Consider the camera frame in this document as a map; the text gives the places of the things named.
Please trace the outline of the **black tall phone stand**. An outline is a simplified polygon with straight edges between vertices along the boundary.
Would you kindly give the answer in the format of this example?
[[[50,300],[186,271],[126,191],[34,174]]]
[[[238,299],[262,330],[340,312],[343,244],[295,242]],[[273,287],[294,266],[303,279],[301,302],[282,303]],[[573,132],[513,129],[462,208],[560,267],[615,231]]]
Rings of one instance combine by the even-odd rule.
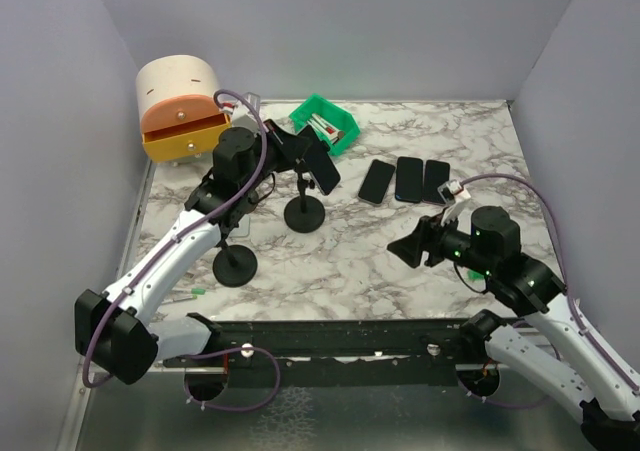
[[[321,201],[307,194],[308,190],[316,187],[316,183],[306,164],[300,161],[293,170],[297,175],[296,185],[299,195],[287,203],[284,209],[284,220],[291,230],[308,234],[319,229],[324,223],[325,208]]]

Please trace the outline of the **pink-edged black phone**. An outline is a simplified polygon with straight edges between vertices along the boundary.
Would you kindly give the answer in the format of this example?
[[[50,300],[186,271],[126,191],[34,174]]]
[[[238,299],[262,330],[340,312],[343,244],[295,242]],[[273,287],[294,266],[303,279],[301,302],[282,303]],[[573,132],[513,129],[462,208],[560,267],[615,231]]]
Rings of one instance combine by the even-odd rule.
[[[423,178],[423,201],[434,205],[443,205],[444,200],[438,188],[447,182],[449,177],[450,165],[447,162],[427,160]]]

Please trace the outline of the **silver-edged phone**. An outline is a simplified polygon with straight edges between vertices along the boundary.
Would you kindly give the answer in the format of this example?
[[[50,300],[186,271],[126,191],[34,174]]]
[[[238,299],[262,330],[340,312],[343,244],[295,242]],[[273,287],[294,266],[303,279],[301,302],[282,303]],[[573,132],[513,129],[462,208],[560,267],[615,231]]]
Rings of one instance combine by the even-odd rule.
[[[380,205],[386,196],[395,170],[394,165],[373,159],[358,190],[357,197],[371,205]]]

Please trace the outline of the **silver folding phone stand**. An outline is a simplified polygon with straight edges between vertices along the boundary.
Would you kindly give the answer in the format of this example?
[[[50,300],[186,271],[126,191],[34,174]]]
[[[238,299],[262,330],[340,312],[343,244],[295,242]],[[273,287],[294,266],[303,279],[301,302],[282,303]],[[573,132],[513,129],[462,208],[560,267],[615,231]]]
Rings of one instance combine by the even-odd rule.
[[[243,216],[237,227],[233,230],[234,237],[248,237],[250,234],[251,217],[249,215]]]

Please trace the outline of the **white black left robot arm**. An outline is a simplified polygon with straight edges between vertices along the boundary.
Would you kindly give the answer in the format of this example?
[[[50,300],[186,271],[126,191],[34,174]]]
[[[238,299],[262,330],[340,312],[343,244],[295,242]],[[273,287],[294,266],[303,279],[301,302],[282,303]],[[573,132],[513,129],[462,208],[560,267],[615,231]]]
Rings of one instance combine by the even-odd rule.
[[[85,290],[74,305],[75,347],[84,358],[85,386],[91,365],[125,384],[138,381],[157,361],[189,356],[206,366],[221,342],[208,319],[189,314],[154,323],[166,295],[209,250],[225,243],[252,211],[255,189],[274,173],[289,171],[311,146],[304,136],[276,125],[254,133],[231,127],[212,153],[212,166],[191,192],[176,221],[138,264],[102,292]]]

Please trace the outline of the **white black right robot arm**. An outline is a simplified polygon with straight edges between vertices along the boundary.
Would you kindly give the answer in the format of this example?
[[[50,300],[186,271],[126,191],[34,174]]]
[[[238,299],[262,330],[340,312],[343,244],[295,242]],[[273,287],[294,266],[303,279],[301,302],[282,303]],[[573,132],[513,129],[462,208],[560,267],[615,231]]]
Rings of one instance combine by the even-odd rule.
[[[521,250],[520,227],[496,206],[471,215],[463,233],[446,213],[422,217],[388,251],[408,266],[444,260],[483,275],[488,293],[546,337],[560,359],[538,349],[494,313],[483,310],[461,328],[461,354],[507,365],[554,398],[579,422],[597,450],[639,447],[639,374],[603,338],[543,262]]]

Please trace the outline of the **items inside green bin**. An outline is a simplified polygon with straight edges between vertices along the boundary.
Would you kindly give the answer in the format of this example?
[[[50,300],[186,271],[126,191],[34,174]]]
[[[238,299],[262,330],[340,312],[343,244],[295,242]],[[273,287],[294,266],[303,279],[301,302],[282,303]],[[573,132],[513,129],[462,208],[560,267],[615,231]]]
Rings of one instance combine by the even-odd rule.
[[[337,128],[317,113],[311,114],[308,123],[312,125],[316,131],[326,136],[331,144],[336,144],[346,136],[344,131]]]

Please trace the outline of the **green plastic bin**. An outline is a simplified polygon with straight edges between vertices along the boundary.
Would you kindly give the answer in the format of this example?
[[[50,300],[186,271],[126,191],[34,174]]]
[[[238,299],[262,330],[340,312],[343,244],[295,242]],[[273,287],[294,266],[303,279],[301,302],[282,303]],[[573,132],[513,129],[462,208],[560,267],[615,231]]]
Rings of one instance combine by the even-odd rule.
[[[318,94],[312,94],[290,114],[296,133],[310,125],[322,142],[329,146],[329,154],[340,156],[356,140],[360,128],[354,117],[344,109]]]

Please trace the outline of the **green cap marker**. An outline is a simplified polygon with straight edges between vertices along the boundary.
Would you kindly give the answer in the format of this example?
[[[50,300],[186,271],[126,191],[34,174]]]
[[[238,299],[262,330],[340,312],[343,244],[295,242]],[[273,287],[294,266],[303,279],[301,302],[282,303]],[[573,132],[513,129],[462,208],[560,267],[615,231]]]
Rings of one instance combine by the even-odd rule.
[[[479,281],[483,279],[483,275],[472,270],[467,271],[467,276],[471,281]]]

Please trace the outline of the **beige orange drawer box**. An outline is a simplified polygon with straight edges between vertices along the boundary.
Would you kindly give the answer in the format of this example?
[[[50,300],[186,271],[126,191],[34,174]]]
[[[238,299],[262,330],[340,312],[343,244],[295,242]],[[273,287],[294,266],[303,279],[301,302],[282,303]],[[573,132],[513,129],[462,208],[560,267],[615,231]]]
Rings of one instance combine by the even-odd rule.
[[[217,76],[201,58],[155,59],[140,69],[135,86],[142,146],[155,163],[206,154],[230,127],[230,117],[213,100]]]

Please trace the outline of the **green marker left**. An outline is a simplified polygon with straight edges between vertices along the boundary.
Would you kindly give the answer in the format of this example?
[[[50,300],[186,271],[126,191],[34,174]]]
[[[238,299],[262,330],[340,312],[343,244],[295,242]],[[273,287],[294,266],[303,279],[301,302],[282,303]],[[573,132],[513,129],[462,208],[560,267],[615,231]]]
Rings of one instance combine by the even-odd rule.
[[[200,296],[204,296],[206,294],[206,290],[203,288],[190,288],[190,289],[174,289],[172,290],[167,300],[171,303],[191,301],[198,299]]]

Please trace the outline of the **black front rail bar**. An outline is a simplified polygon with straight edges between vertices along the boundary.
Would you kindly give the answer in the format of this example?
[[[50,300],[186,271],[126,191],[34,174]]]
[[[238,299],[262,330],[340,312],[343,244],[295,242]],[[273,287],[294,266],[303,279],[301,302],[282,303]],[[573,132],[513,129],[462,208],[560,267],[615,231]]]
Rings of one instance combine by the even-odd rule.
[[[487,360],[463,325],[461,319],[223,322],[207,352],[249,343],[258,353],[176,357],[163,364],[199,384],[231,388],[454,386],[457,370],[477,369]]]

